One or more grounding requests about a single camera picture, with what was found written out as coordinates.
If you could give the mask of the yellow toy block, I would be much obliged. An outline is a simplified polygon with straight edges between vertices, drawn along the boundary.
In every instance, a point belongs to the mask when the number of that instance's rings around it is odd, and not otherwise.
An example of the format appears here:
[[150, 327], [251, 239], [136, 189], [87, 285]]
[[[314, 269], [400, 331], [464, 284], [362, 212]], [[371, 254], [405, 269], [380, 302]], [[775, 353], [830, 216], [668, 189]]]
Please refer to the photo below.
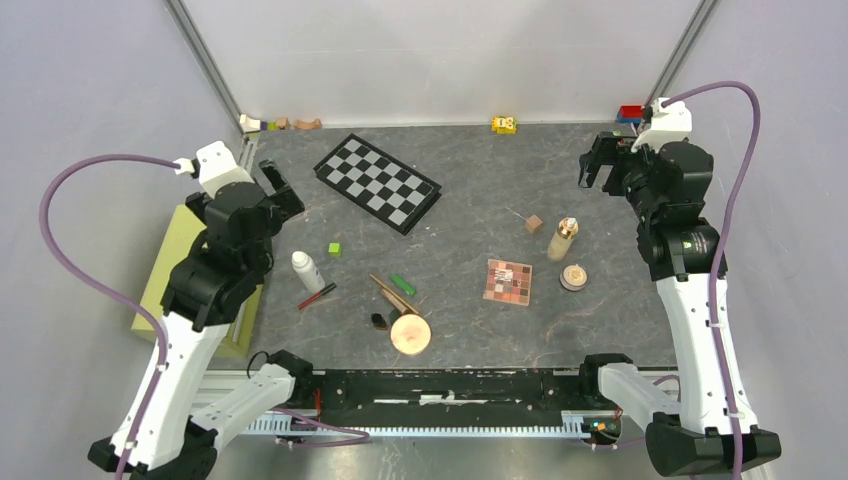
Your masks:
[[495, 116], [491, 122], [491, 131], [498, 135], [515, 134], [517, 120], [513, 116]]

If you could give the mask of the round wooden disc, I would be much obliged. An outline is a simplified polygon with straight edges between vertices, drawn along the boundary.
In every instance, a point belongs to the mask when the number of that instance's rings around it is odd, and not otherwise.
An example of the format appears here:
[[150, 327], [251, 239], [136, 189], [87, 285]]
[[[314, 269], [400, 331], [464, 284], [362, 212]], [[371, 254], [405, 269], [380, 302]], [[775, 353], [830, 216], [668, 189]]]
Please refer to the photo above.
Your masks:
[[405, 314], [392, 324], [390, 340], [396, 350], [404, 355], [415, 356], [429, 345], [432, 331], [428, 322], [421, 316]]

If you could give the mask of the brown wooden cube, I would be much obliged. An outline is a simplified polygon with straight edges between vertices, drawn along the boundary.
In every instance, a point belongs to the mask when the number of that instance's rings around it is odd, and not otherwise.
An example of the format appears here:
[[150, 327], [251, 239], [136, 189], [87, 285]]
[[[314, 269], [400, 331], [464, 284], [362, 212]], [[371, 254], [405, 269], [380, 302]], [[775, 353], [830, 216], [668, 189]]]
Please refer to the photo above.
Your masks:
[[537, 233], [543, 226], [543, 220], [537, 215], [531, 215], [525, 219], [524, 228], [530, 233]]

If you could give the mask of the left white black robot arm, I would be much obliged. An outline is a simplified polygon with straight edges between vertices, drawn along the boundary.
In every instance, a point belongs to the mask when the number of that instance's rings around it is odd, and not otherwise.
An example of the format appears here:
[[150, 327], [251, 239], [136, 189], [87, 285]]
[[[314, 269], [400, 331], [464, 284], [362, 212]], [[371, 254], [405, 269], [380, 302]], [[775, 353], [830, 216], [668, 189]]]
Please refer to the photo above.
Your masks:
[[[145, 375], [159, 376], [145, 411], [139, 393], [111, 437], [94, 442], [89, 460], [132, 479], [205, 479], [222, 450], [254, 420], [282, 403], [306, 405], [313, 379], [272, 363], [203, 409], [193, 410], [207, 366], [244, 304], [274, 266], [272, 239], [304, 205], [277, 165], [259, 168], [267, 194], [243, 169], [214, 195], [197, 192], [186, 204], [205, 228], [172, 269], [161, 300], [167, 331]], [[158, 366], [158, 354], [166, 355]]]

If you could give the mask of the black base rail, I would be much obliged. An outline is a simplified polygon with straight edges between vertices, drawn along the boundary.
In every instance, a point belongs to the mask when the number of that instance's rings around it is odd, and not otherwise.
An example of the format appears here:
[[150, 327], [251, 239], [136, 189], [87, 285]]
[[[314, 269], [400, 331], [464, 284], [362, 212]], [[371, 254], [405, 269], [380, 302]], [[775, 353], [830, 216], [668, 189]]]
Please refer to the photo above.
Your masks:
[[573, 369], [316, 370], [283, 408], [372, 436], [576, 438], [610, 445], [623, 415]]

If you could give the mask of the red black pencil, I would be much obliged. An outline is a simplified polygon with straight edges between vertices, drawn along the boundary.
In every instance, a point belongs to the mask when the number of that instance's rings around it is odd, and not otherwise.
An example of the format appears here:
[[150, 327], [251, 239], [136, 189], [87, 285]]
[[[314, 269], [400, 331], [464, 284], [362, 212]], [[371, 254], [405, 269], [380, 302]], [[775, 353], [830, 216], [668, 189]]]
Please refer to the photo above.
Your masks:
[[332, 283], [330, 283], [330, 284], [326, 285], [324, 288], [322, 288], [321, 290], [319, 290], [319, 291], [318, 291], [318, 292], [316, 292], [315, 294], [311, 295], [311, 296], [310, 296], [309, 298], [307, 298], [306, 300], [302, 301], [302, 302], [301, 302], [301, 303], [297, 306], [297, 308], [298, 308], [299, 310], [302, 310], [302, 309], [306, 308], [307, 306], [309, 306], [309, 305], [311, 305], [311, 304], [315, 303], [316, 301], [320, 300], [322, 297], [324, 297], [324, 296], [326, 296], [327, 294], [329, 294], [330, 292], [332, 292], [332, 291], [333, 291], [336, 287], [337, 287], [337, 284], [336, 284], [335, 282], [332, 282]]

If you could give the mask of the small tan block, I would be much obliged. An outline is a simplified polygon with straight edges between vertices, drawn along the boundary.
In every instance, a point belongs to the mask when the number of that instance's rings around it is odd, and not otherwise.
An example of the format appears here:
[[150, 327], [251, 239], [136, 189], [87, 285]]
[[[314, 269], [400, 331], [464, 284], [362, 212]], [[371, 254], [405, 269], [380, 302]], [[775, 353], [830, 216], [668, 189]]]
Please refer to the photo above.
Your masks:
[[277, 130], [288, 130], [290, 128], [290, 122], [286, 117], [276, 118], [274, 125]]

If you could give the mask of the wooden stick brush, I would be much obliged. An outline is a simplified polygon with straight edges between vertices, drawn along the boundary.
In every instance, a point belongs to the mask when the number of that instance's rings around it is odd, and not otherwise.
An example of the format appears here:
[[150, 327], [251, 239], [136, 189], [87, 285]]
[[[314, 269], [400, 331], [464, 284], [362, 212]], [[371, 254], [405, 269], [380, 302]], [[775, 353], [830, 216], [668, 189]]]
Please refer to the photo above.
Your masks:
[[392, 290], [387, 284], [380, 280], [376, 275], [370, 274], [369, 277], [381, 287], [382, 292], [387, 298], [392, 298], [396, 306], [401, 306], [402, 311], [408, 311], [415, 315], [419, 315], [420, 311], [412, 306], [407, 300], [401, 297], [397, 292]]

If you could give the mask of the black white checkerboard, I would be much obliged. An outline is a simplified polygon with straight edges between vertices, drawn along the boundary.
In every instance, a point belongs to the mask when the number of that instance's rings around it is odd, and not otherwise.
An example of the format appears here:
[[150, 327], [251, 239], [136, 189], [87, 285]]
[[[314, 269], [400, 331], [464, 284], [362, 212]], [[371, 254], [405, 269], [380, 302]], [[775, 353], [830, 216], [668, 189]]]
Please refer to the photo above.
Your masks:
[[314, 166], [316, 178], [377, 220], [408, 234], [441, 197], [441, 185], [350, 134]]

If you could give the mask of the green tube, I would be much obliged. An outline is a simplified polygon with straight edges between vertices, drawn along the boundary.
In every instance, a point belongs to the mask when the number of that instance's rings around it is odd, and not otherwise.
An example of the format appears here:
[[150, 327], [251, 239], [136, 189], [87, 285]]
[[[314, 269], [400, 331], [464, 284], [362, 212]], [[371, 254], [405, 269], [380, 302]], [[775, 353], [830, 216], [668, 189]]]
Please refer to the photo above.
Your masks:
[[402, 291], [404, 291], [408, 296], [415, 296], [417, 293], [416, 288], [410, 284], [407, 280], [405, 280], [402, 276], [398, 274], [392, 274], [390, 276], [391, 281]]

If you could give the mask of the green makeup organizer box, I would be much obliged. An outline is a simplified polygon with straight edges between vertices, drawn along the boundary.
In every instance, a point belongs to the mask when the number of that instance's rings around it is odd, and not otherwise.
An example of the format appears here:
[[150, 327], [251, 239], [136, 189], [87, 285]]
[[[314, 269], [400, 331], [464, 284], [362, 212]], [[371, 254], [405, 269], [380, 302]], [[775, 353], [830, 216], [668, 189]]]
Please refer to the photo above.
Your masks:
[[[197, 310], [199, 297], [186, 293], [185, 289], [194, 283], [189, 273], [202, 269], [190, 254], [198, 235], [204, 230], [205, 225], [187, 206], [180, 204], [176, 207], [140, 301], [140, 306], [155, 319], [164, 317], [166, 305], [181, 307], [188, 312]], [[258, 285], [241, 304], [218, 345], [214, 354], [216, 358], [248, 357], [262, 292], [263, 286]]]

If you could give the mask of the small black compact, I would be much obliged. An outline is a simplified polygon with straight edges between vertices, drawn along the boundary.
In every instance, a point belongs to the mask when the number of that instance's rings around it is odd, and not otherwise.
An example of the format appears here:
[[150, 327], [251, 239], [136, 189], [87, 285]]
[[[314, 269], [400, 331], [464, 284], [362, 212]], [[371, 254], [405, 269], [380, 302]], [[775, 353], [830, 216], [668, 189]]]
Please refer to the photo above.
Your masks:
[[377, 330], [387, 331], [390, 327], [390, 322], [380, 313], [371, 315], [371, 323]]

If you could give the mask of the white bottle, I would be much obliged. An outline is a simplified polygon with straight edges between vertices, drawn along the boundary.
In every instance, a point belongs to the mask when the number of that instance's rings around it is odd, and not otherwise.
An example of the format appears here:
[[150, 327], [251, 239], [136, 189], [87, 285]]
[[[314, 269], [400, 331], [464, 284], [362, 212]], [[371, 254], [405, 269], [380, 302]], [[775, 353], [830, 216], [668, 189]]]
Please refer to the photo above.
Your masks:
[[314, 294], [326, 287], [326, 281], [318, 270], [314, 259], [303, 251], [294, 251], [291, 265], [306, 289]]

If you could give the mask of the eyeshadow palette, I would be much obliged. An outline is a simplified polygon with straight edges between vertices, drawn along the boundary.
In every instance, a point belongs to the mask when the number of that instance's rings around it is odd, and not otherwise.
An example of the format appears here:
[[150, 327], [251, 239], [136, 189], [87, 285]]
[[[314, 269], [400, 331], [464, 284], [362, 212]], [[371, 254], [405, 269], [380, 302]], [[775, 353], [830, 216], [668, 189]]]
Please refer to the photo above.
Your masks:
[[489, 259], [483, 299], [528, 306], [532, 292], [533, 267], [512, 261]]

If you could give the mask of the red blue blocks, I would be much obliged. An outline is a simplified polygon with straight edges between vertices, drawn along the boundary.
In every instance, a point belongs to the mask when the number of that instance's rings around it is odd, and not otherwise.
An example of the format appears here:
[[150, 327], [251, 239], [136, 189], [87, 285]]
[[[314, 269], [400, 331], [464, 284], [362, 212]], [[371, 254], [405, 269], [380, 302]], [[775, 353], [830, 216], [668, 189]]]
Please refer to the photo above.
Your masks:
[[616, 122], [622, 124], [639, 125], [644, 118], [644, 106], [638, 104], [627, 104], [619, 107], [616, 114]]

